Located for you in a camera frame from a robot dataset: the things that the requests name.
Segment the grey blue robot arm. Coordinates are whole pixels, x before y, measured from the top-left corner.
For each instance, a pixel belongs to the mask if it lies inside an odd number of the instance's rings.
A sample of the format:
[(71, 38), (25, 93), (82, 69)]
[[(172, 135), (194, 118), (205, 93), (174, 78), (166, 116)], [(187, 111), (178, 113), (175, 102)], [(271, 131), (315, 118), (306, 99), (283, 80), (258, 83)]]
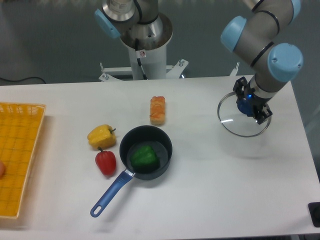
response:
[[(237, 80), (233, 92), (239, 111), (262, 124), (272, 116), (268, 101), (293, 80), (303, 66), (303, 55), (296, 46), (273, 42), (273, 38), (297, 17), (301, 2), (248, 0), (246, 5), (253, 17), (232, 19), (220, 40), (255, 70), (250, 81)], [(172, 38), (173, 26), (159, 12), (156, 0), (106, 0), (94, 17), (109, 37), (120, 38), (127, 47), (135, 80), (169, 77), (167, 44)]]

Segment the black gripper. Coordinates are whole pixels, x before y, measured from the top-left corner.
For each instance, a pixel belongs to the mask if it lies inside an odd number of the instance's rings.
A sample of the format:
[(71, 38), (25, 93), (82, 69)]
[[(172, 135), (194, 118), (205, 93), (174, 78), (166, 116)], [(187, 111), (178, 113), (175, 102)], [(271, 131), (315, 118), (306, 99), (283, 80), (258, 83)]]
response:
[(260, 93), (258, 87), (251, 87), (244, 76), (235, 81), (232, 90), (238, 99), (243, 99), (244, 113), (253, 113), (258, 125), (273, 115), (269, 106), (265, 106), (271, 98)]

